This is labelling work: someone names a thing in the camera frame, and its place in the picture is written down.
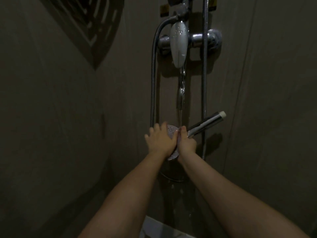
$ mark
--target shower head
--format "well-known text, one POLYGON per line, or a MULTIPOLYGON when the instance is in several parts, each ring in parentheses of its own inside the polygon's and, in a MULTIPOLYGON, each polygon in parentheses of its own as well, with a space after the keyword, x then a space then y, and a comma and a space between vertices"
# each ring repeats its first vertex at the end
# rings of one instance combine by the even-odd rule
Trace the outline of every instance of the shower head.
MULTIPOLYGON (((202 120, 201 122, 191 126, 188 131, 187 131, 187 136, 188 137, 192 137, 208 128, 211 128, 212 126, 218 124, 219 122, 223 121, 224 118, 226 117, 226 113, 224 111, 221 112, 216 112, 214 113, 212 116, 209 116, 208 118, 205 118, 204 120, 202 120)), ((173 137, 173 134, 176 130, 178 130, 179 128, 177 128, 174 125, 168 125, 167 126, 167 132, 168 132, 168 136, 170 138, 173 137)), ((176 149, 174 150, 174 152, 172 153, 172 155, 167 159, 167 160, 173 160, 176 159, 179 156, 178 153, 178 147, 176 147, 176 149)))
POLYGON ((173 62, 176 68, 181 68, 186 60, 189 31, 184 22, 172 25, 170 31, 170 46, 173 62))

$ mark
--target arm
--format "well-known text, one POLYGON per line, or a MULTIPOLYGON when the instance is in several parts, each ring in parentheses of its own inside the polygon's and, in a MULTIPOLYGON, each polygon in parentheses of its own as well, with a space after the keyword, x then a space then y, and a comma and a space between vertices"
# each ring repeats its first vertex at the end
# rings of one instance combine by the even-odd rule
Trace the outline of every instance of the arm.
POLYGON ((285 216, 219 174, 196 153, 182 127, 179 162, 230 237, 308 237, 285 216))
POLYGON ((145 135, 149 154, 110 192, 99 211, 78 238, 139 237, 153 184, 164 159, 176 147, 177 132, 172 139, 163 123, 145 135))

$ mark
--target forearm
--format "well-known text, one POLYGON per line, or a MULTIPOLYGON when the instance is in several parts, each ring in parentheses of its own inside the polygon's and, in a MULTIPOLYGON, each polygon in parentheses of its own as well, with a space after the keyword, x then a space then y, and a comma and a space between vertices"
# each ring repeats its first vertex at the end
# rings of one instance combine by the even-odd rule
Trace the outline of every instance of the forearm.
POLYGON ((138 237, 163 161, 159 153, 147 155, 111 191, 79 237, 138 237))
POLYGON ((296 225, 216 172, 198 155, 182 165, 231 237, 307 237, 296 225))

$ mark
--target yellow sticker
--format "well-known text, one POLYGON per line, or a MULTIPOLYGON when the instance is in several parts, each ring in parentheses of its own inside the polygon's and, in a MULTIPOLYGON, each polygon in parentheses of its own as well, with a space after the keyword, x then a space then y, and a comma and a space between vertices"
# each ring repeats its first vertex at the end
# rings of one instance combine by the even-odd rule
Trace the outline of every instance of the yellow sticker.
POLYGON ((217 0, 209 0, 208 1, 208 11, 215 11, 217 8, 217 0))
POLYGON ((159 11, 161 17, 167 17, 170 14, 170 6, 168 4, 161 5, 159 11))

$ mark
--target person's left hand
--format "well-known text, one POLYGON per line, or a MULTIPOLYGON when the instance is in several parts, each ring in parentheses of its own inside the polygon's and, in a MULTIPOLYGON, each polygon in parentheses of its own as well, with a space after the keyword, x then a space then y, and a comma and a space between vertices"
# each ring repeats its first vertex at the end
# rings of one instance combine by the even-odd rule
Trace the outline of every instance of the person's left hand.
POLYGON ((174 151, 177 144, 177 136, 178 131, 174 132, 172 139, 168 136, 167 124, 164 122, 161 128, 159 124, 154 124, 154 128, 150 128, 150 135, 146 134, 144 137, 149 148, 149 153, 159 153, 166 158, 174 151))

